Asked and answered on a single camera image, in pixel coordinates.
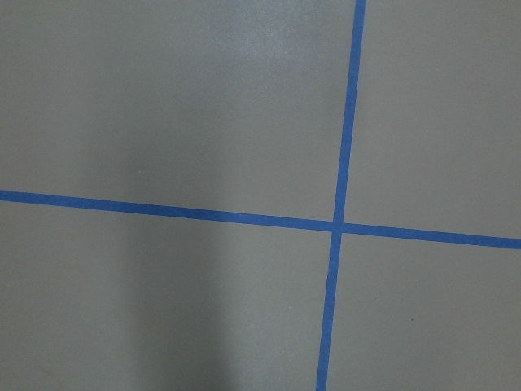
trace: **blue tape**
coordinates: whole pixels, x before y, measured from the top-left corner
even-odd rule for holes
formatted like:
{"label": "blue tape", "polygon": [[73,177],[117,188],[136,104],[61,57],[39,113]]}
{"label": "blue tape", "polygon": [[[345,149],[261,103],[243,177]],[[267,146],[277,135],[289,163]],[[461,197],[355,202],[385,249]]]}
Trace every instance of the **blue tape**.
{"label": "blue tape", "polygon": [[364,30],[366,1],[357,0],[352,24],[351,53],[349,55],[348,88],[346,91],[342,141],[340,143],[339,172],[336,182],[335,211],[329,252],[326,296],[322,316],[322,334],[317,365],[317,391],[326,391],[333,319],[335,317],[336,285],[339,273],[340,247],[344,223],[345,202],[348,194],[349,163],[351,160],[352,130],[357,106],[358,75],[360,72],[361,40]]}
{"label": "blue tape", "polygon": [[148,214],[152,216],[181,217],[214,222],[236,222],[256,226],[280,226],[300,230],[331,231],[332,223],[305,218],[267,216],[263,214],[221,212],[217,210],[180,208],[132,202],[96,200],[92,198],[67,197],[0,190],[0,200],[24,204],[63,206],[68,208],[103,210],[108,212]]}
{"label": "blue tape", "polygon": [[426,240],[472,246],[521,249],[521,239],[500,238],[496,236],[457,234],[454,232],[413,230],[392,226],[369,226],[365,224],[344,223],[342,232],[354,235],[382,236],[385,238]]}

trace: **gray surface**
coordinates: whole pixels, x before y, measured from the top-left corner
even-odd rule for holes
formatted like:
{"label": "gray surface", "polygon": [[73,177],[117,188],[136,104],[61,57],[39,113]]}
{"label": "gray surface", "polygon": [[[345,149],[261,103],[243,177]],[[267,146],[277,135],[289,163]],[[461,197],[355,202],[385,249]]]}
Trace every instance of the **gray surface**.
{"label": "gray surface", "polygon": [[0,217],[0,389],[314,389],[326,233],[9,203]]}
{"label": "gray surface", "polygon": [[520,15],[368,2],[348,221],[521,237]]}
{"label": "gray surface", "polygon": [[521,387],[521,252],[347,236],[330,391]]}
{"label": "gray surface", "polygon": [[0,188],[331,218],[352,4],[2,1]]}

